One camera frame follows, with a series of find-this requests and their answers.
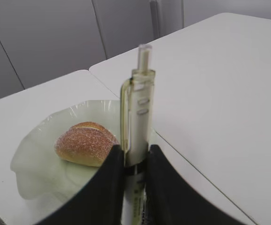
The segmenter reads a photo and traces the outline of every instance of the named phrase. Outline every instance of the bread roll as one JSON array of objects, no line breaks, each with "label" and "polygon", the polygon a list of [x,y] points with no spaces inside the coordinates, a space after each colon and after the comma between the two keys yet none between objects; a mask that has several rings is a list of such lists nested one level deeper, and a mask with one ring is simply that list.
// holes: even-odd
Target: bread roll
[{"label": "bread roll", "polygon": [[55,143],[57,155],[67,161],[101,166],[117,139],[103,126],[84,122],[72,126]]}]

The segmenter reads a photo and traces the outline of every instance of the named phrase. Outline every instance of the white tabletop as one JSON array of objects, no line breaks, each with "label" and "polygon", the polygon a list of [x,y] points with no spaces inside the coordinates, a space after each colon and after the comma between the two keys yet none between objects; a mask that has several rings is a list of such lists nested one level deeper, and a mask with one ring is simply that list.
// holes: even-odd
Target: white tabletop
[{"label": "white tabletop", "polygon": [[[153,126],[257,223],[271,225],[271,20],[219,14],[151,42]],[[114,94],[137,50],[90,68]]]},{"label": "white tabletop", "polygon": [[[86,70],[0,99],[0,216],[7,225],[33,224],[54,211],[58,203],[51,195],[33,201],[19,196],[15,173],[10,171],[9,166],[20,141],[49,114],[95,99],[117,97]],[[180,175],[198,192],[235,218],[253,224],[168,143],[158,135],[151,138]]]}]

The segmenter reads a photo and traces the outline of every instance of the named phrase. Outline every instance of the white table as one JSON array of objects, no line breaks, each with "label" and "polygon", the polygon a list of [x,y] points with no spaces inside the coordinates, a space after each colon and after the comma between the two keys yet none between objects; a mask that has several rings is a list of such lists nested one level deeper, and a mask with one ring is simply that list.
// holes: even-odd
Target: white table
[{"label": "white table", "polygon": [[[271,20],[219,14],[151,42],[153,126],[259,224],[271,225]],[[119,96],[131,50],[90,68]]]},{"label": "white table", "polygon": [[[52,196],[23,200],[17,191],[10,161],[20,141],[49,114],[85,100],[117,99],[88,71],[81,70],[0,99],[0,216],[7,225],[33,224],[54,211]],[[205,177],[158,135],[152,137],[181,176],[221,209],[253,224]]]}]

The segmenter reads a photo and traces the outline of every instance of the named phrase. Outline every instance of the glass plate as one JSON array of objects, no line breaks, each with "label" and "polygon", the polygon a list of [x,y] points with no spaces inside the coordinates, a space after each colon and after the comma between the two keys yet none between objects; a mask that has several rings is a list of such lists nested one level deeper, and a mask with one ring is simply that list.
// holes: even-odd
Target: glass plate
[{"label": "glass plate", "polygon": [[98,168],[61,160],[54,151],[59,136],[86,121],[104,126],[120,141],[119,100],[86,101],[51,114],[26,135],[11,161],[22,198],[52,193],[64,203],[91,179]]}]

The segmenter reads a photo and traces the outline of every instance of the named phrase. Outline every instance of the plate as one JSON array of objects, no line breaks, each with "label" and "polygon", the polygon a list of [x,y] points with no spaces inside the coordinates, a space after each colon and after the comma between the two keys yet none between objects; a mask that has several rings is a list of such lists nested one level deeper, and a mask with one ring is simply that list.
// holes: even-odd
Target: plate
[{"label": "plate", "polygon": [[30,131],[10,165],[22,198],[30,200],[50,193],[64,203],[92,178],[98,168],[61,160],[54,151],[59,136],[86,121],[104,126],[120,140],[120,101],[86,101],[51,114]]}]

